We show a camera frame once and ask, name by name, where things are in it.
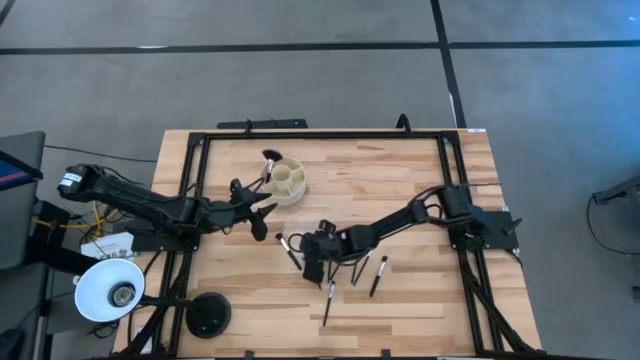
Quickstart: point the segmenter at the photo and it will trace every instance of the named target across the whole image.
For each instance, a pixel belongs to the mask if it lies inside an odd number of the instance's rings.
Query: wooden table
[[[154,191],[177,193],[188,134],[165,133]],[[469,182],[497,182],[487,134],[460,130],[460,140]],[[320,291],[302,279],[274,238],[279,231],[285,235],[313,231],[324,218],[340,228],[370,223],[404,207],[414,194],[443,181],[435,141],[215,140],[205,196],[227,200],[232,178],[245,185],[255,180],[265,148],[278,149],[303,163],[307,193],[299,203],[276,208],[267,217],[269,235],[263,242],[256,242],[244,224],[235,226],[228,236],[215,233],[202,238],[187,297],[207,291],[225,295],[232,304],[231,323],[210,340],[192,336],[183,324],[179,356],[243,356],[245,350],[255,351],[256,356],[379,356],[382,348],[394,356],[474,354],[457,256],[445,230],[415,226],[382,241],[355,287],[349,284],[351,269],[340,269],[326,327],[322,317],[327,286]],[[451,154],[449,159],[453,168]],[[474,203],[485,209],[505,206],[499,186],[471,190]],[[505,251],[485,254],[496,305],[525,341],[539,347],[520,266]],[[369,298],[383,255],[389,257],[389,264],[375,296]],[[144,268],[150,257],[144,254],[137,263]],[[164,255],[147,275],[149,295],[158,293],[163,264]],[[491,348],[486,315],[482,306],[478,308],[485,347]],[[150,313],[151,309],[138,311],[136,327]],[[163,343],[168,342],[171,320],[172,316],[165,319]],[[124,318],[115,351],[126,346],[127,326]]]

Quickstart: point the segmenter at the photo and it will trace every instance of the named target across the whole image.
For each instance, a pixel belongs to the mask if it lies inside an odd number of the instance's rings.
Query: lamp shade
[[[91,321],[117,320],[138,305],[144,287],[144,274],[138,265],[124,259],[103,260],[80,278],[75,292],[76,307]]]

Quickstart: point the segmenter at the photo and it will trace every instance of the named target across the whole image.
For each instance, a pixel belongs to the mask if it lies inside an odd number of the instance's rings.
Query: round container
[[[266,175],[267,164],[264,164],[260,176],[265,177]],[[306,187],[307,178],[302,164],[296,159],[285,157],[274,164],[271,180],[264,184],[261,190],[271,194],[271,197],[265,202],[289,206],[302,199]]]

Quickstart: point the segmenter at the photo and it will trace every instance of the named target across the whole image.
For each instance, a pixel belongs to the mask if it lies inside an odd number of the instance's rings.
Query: black metal frame
[[[245,131],[237,132],[224,132],[224,133],[191,133],[189,135],[187,151],[185,154],[185,162],[182,170],[182,179],[180,181],[180,190],[184,191],[190,182],[189,174],[194,162],[195,149],[201,146],[200,162],[198,164],[198,171],[195,182],[196,195],[202,195],[205,185],[205,173],[207,163],[209,159],[209,153],[211,149],[211,142],[214,140],[252,140],[252,139],[433,139],[437,142],[438,154],[440,158],[440,164],[442,168],[442,174],[445,184],[454,184],[455,180],[452,175],[452,171],[449,166],[449,158],[447,153],[447,143],[451,145],[453,150],[453,156],[455,159],[455,169],[458,175],[458,181],[460,183],[467,183],[467,174],[462,156],[462,148],[460,144],[460,138],[458,131],[413,131],[406,116],[402,115],[397,123],[397,128],[402,128],[404,131],[390,130],[390,131],[252,131],[246,129]],[[461,270],[461,277],[463,280],[463,289],[465,294],[465,300],[468,309],[469,324],[471,327],[471,334],[474,344],[474,351],[476,356],[491,356],[498,358],[520,358],[526,356],[527,358],[563,358],[556,356],[548,356],[544,352],[505,352],[502,343],[502,335],[507,339],[513,339],[515,332],[509,331],[511,328],[507,321],[502,317],[499,310],[493,304],[493,295],[491,291],[491,284],[489,281],[489,275],[487,271],[486,260],[484,258],[483,249],[479,249],[474,252],[476,267],[478,270],[479,279],[475,277],[471,271],[469,265],[469,259],[467,251],[464,249],[455,249],[454,251],[458,255],[458,262]],[[183,264],[181,268],[186,273],[178,274],[177,278],[186,276],[186,279],[182,280],[186,284],[188,282],[188,271],[193,259],[192,252],[184,253]],[[160,297],[165,297],[170,288],[170,280],[173,275],[173,267],[175,264],[175,252],[169,252],[164,273],[162,276]],[[186,286],[181,290],[180,297],[186,295]],[[493,350],[486,350],[482,338],[482,330],[480,328],[480,320],[478,316],[478,309],[475,302],[475,297],[478,297],[480,302],[487,310],[489,319],[489,328],[491,331],[491,339],[493,343]],[[181,321],[183,311],[177,309],[173,318],[173,327],[171,329],[171,338],[169,343],[169,349],[167,352],[160,351],[157,355],[163,356],[177,356]],[[162,333],[161,327],[156,329],[156,335],[153,341],[153,350],[160,350],[158,347],[160,342],[160,334]],[[510,341],[512,347],[513,343],[518,344],[514,348],[516,351],[533,351],[526,344],[524,344],[517,335],[515,338],[518,341]]]

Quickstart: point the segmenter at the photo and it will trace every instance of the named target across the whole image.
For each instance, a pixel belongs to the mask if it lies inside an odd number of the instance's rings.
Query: gray floor
[[[450,41],[640,38],[640,5],[599,0],[442,0]],[[1,47],[434,41],[429,1],[17,0]],[[640,170],[640,49],[456,50],[469,127],[487,128],[518,230],[546,350],[635,359],[640,262],[590,238],[592,192]],[[165,129],[304,117],[312,127],[452,127],[438,50],[0,57],[0,135],[40,129],[50,144],[153,158]],[[39,196],[66,165],[97,162],[149,183],[153,166],[54,150]],[[626,204],[597,207],[612,247],[640,251]],[[68,279],[56,278],[59,292]],[[57,305],[54,359],[105,355]]]

